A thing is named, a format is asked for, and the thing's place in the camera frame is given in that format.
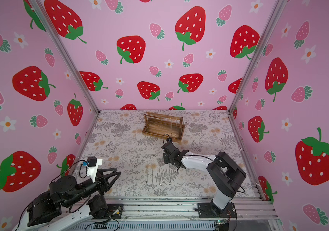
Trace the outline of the wooden jewelry display stand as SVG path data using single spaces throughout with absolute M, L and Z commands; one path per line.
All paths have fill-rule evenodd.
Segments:
M 181 142 L 185 131 L 183 117 L 146 112 L 142 133 L 147 136 L 163 138 L 168 135 L 175 142 Z

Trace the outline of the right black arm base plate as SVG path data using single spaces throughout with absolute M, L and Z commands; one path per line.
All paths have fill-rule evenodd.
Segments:
M 237 218 L 235 205 L 228 202 L 224 209 L 220 209 L 213 203 L 198 203 L 195 211 L 200 218 Z

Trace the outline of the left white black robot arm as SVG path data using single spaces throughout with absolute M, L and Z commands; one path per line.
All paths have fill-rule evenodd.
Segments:
M 74 176 L 63 176 L 51 182 L 49 191 L 41 193 L 22 213 L 15 231 L 67 231 L 88 220 L 89 225 L 117 221 L 122 204 L 109 206 L 105 200 L 114 183 L 121 176 L 116 168 L 98 169 L 95 177 L 77 183 Z

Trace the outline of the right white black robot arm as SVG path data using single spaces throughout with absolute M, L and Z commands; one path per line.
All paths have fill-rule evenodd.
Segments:
M 180 151 L 167 138 L 163 143 L 163 159 L 165 164 L 177 169 L 197 169 L 207 172 L 217 186 L 215 196 L 211 201 L 211 210 L 215 214 L 221 213 L 234 198 L 247 175 L 245 171 L 225 152 L 217 155 L 204 156 L 189 150 Z

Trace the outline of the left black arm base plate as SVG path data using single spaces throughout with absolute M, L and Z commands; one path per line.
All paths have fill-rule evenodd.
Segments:
M 93 215 L 95 219 L 121 219 L 124 204 L 107 204 Z

